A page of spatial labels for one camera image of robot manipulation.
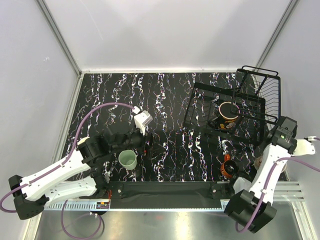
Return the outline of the black skull mug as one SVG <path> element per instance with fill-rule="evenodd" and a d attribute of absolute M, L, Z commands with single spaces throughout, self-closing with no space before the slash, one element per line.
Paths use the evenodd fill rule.
<path fill-rule="evenodd" d="M 212 114 L 212 118 L 208 121 L 208 126 L 215 130 L 231 130 L 238 119 L 240 108 L 230 102 L 225 101 L 221 103 L 217 110 L 215 110 Z"/>

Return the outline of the orange black mug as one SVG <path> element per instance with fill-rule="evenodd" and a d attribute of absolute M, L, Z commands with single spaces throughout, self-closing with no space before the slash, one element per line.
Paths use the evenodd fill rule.
<path fill-rule="evenodd" d="M 227 179 L 231 179 L 239 172 L 238 164 L 231 160 L 231 156 L 229 154 L 224 155 L 224 162 L 220 166 L 220 172 L 222 176 Z"/>

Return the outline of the beige printed mug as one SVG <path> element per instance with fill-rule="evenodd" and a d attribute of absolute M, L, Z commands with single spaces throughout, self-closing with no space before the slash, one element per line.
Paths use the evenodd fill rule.
<path fill-rule="evenodd" d="M 258 171 L 258 169 L 260 168 L 261 166 L 261 163 L 262 163 L 262 160 L 263 160 L 263 156 L 259 156 L 257 157 L 255 160 L 254 160 L 254 168 Z M 285 170 L 287 169 L 287 164 L 285 163 L 284 167 L 282 168 L 281 172 L 283 173 Z"/>

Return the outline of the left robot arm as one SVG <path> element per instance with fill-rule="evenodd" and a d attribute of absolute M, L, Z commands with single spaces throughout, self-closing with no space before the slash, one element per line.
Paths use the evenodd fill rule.
<path fill-rule="evenodd" d="M 9 178 L 13 213 L 27 220 L 60 201 L 105 197 L 110 186 L 104 164 L 126 150 L 148 155 L 153 140 L 151 133 L 142 134 L 139 130 L 113 135 L 105 132 L 81 139 L 74 151 L 47 168 L 30 176 Z"/>

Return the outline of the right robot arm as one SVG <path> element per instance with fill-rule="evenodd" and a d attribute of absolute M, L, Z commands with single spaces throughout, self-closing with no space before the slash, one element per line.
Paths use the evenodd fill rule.
<path fill-rule="evenodd" d="M 297 147 L 297 128 L 296 120 L 281 116 L 265 140 L 262 161 L 253 181 L 239 176 L 226 186 L 230 200 L 224 213 L 235 221 L 238 233 L 256 233 L 276 216 L 275 187 Z"/>

